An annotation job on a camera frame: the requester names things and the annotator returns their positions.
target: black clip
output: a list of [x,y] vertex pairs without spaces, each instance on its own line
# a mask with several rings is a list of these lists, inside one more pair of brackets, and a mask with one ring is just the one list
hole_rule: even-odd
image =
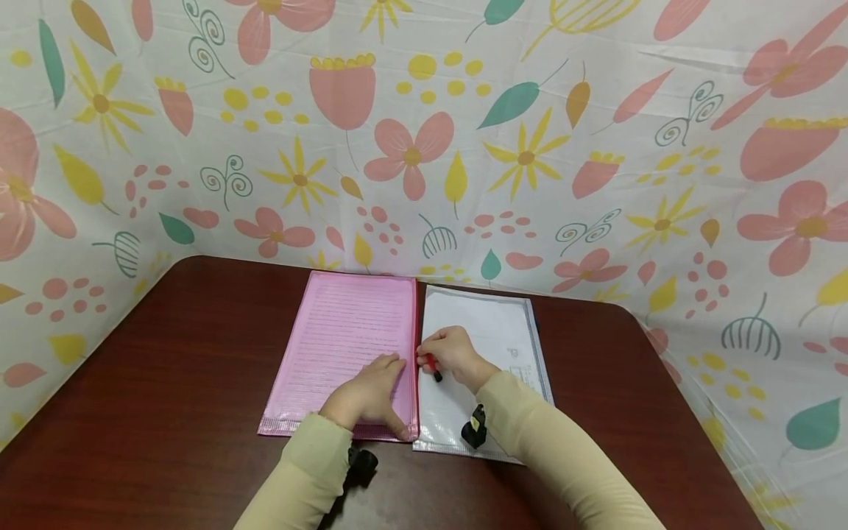
[[486,412],[483,404],[479,404],[471,414],[471,420],[462,427],[462,439],[472,449],[477,449],[486,441]]

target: long sleeve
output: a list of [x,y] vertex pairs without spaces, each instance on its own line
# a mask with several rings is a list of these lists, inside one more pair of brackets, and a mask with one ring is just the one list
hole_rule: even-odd
[[352,433],[310,414],[282,451],[235,530],[312,530],[342,494]]
[[498,444],[571,506],[583,528],[664,528],[594,440],[515,376],[495,374],[477,401]]

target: lined paper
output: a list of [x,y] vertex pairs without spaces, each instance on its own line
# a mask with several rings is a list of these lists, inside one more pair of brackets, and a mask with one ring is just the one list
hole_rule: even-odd
[[[263,424],[271,431],[280,425],[287,430],[291,422],[320,409],[362,366],[395,351],[407,359],[407,366],[395,385],[392,406],[404,423],[417,423],[415,297],[411,278],[313,272]],[[260,433],[287,434],[268,431],[260,425]]]

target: hand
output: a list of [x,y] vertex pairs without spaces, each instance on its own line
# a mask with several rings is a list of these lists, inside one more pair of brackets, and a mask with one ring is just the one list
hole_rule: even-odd
[[436,358],[436,369],[447,369],[456,381],[464,384],[476,394],[486,384],[491,376],[498,373],[500,368],[485,360],[471,345],[468,332],[462,326],[448,326],[435,332],[421,342],[418,347],[418,366],[430,372],[426,354]]
[[398,354],[380,355],[360,373],[330,394],[318,414],[349,431],[359,420],[383,423],[401,440],[410,434],[392,409],[392,389],[406,360]]

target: table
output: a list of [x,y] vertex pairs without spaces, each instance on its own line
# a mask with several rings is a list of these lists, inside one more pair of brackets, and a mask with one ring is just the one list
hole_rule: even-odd
[[[0,454],[0,528],[232,528],[287,441],[256,427],[308,275],[175,265]],[[670,530],[762,528],[625,310],[531,298],[557,407]],[[377,476],[323,527],[574,527],[521,466],[366,446]]]

